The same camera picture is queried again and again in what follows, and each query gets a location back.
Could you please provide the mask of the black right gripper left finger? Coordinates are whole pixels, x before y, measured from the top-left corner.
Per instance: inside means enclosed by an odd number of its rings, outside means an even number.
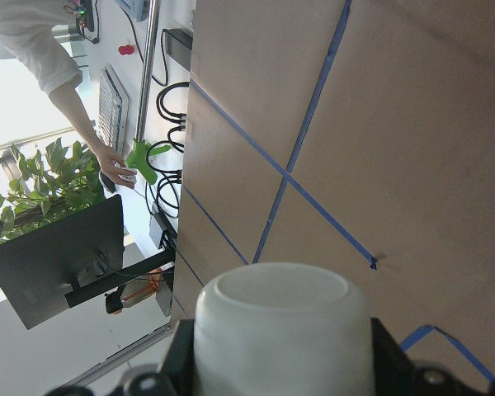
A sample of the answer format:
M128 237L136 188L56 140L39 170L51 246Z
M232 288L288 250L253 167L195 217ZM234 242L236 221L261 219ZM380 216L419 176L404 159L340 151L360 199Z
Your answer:
M89 384L108 374L124 362L172 336L161 364L127 370L112 387L109 395L192 395L194 373L195 321L183 319L172 328L164 325L147 336L116 352L75 379L50 390L48 395L93 395Z

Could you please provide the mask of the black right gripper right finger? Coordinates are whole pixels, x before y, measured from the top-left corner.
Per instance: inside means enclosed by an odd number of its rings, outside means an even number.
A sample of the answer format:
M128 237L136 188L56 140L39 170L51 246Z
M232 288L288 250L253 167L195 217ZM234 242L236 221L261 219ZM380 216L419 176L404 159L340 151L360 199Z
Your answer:
M372 318L375 393L377 395L495 395L495 376L462 342L436 326L423 325L397 343L378 318ZM489 381L478 391L434 363L416 363L406 352L432 332L438 332Z

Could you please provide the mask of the person's forearm white sleeve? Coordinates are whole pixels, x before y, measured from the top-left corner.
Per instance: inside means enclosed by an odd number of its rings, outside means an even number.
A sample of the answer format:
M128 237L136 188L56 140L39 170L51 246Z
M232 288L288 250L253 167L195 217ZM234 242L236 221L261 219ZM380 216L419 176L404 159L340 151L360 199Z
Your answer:
M0 1L0 44L35 76L90 149L100 154L106 146L76 92L82 72L52 33L57 25L72 25L77 9L72 1Z

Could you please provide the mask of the person's hand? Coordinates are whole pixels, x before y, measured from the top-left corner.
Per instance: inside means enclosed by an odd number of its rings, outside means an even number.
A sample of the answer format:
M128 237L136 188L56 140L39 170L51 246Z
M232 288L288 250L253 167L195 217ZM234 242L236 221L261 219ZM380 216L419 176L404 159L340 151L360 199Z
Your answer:
M122 157L109 146L100 143L92 148L102 172L116 185L134 189L136 172L129 170Z

